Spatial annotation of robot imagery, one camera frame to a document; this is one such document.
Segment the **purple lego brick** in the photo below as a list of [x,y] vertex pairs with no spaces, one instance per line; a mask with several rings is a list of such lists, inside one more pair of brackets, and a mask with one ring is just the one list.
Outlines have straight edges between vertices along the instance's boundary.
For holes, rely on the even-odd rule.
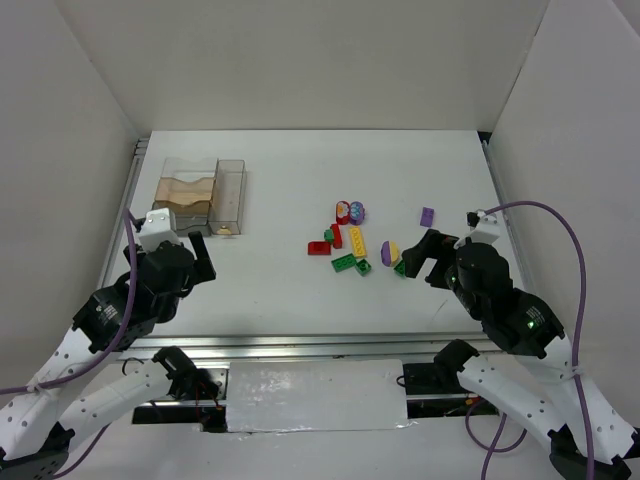
[[433,225],[435,211],[429,207],[423,207],[420,216],[420,225],[431,228]]

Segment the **yellow long lego brick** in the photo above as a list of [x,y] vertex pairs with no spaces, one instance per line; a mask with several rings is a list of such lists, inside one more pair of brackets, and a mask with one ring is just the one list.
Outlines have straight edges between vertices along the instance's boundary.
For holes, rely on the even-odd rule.
[[367,249],[359,226],[352,226],[349,228],[349,238],[354,257],[356,259],[365,258],[367,256]]

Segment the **red long lego brick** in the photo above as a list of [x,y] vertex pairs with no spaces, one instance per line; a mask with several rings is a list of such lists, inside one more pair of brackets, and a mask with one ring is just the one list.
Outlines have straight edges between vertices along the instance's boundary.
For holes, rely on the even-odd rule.
[[333,234],[332,246],[335,249],[341,249],[343,247],[343,239],[339,225],[334,223],[330,226],[330,229]]

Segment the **red flower lego piece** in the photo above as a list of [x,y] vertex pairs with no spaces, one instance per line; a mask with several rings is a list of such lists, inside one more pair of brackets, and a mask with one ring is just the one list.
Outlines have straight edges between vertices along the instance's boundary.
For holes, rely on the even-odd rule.
[[338,225],[350,223],[350,204],[346,201],[339,201],[335,207],[335,220]]

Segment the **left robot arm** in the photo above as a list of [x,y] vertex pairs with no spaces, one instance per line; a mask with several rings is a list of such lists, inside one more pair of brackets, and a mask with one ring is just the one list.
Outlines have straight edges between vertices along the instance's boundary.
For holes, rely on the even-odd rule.
[[151,252],[137,244],[125,248],[129,272],[89,297],[32,383],[2,408],[2,478],[59,478],[73,449],[149,400],[217,398],[211,376],[177,346],[161,348],[127,376],[86,392],[136,340],[172,320],[195,286],[215,279],[202,235],[188,238],[189,247],[164,240]]

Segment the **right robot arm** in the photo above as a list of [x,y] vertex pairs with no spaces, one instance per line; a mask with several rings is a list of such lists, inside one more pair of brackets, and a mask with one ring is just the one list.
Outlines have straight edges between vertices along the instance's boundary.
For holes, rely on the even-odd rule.
[[541,385],[538,397],[500,374],[468,342],[456,339],[430,367],[404,373],[405,386],[420,374],[442,387],[460,387],[487,400],[516,421],[549,455],[565,479],[628,479],[627,460],[639,455],[639,431],[625,421],[573,364],[569,336],[539,297],[516,288],[508,261],[486,243],[459,240],[437,230],[402,254],[405,274],[435,265],[425,281],[455,295],[470,317],[504,353],[513,356]]

